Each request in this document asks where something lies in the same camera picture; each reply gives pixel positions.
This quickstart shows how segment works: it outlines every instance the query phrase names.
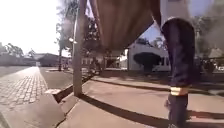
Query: brick pavement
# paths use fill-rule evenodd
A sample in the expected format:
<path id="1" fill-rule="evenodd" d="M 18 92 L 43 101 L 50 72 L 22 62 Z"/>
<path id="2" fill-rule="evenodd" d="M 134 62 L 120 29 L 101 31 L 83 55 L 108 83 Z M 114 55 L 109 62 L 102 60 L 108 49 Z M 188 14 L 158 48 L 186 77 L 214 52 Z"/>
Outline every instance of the brick pavement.
<path id="1" fill-rule="evenodd" d="M 38 67 L 30 67 L 0 78 L 0 105 L 10 108 L 36 101 L 47 90 Z"/>

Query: lamp post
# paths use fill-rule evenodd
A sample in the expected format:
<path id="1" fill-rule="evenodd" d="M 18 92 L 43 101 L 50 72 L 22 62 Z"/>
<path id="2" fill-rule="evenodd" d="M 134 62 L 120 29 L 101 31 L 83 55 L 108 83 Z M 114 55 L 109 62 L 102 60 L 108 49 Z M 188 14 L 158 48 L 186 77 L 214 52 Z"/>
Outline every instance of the lamp post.
<path id="1" fill-rule="evenodd" d="M 82 42 L 84 37 L 84 20 L 87 0 L 78 0 L 79 8 L 74 24 L 73 41 L 73 93 L 78 96 L 82 93 Z"/>

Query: skateboarder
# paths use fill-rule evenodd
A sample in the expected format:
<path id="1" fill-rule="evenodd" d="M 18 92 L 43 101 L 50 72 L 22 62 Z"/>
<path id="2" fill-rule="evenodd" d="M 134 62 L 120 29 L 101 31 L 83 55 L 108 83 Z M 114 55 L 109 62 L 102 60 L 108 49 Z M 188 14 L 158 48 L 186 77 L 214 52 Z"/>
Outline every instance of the skateboarder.
<path id="1" fill-rule="evenodd" d="M 152 14 L 166 39 L 171 62 L 170 95 L 166 102 L 169 108 L 168 128 L 185 128 L 195 53 L 195 34 L 189 21 L 189 3 L 188 0 L 152 1 Z"/>

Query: white building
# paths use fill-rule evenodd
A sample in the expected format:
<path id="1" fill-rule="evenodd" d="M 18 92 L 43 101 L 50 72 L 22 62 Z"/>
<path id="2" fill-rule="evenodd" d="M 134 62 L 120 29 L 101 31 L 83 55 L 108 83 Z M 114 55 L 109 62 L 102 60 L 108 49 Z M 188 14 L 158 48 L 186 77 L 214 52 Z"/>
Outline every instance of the white building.
<path id="1" fill-rule="evenodd" d="M 134 71 L 143 70 L 143 66 L 139 65 L 134 60 L 134 55 L 141 52 L 154 53 L 162 58 L 160 64 L 155 66 L 153 71 L 170 71 L 168 52 L 166 50 L 150 47 L 149 45 L 141 45 L 136 42 L 129 46 L 128 50 L 125 51 L 124 56 L 120 57 L 121 68 Z"/>

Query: dark pants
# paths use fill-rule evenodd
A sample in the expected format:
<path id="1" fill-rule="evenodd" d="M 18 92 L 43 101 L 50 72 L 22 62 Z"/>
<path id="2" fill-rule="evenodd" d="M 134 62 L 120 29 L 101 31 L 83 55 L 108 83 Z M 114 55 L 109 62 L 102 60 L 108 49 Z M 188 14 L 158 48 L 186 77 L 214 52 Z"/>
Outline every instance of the dark pants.
<path id="1" fill-rule="evenodd" d="M 171 87 L 188 87 L 192 84 L 195 53 L 194 28 L 186 21 L 172 19 L 162 28 L 171 63 Z M 188 94 L 169 96 L 171 124 L 183 128 L 186 122 Z"/>

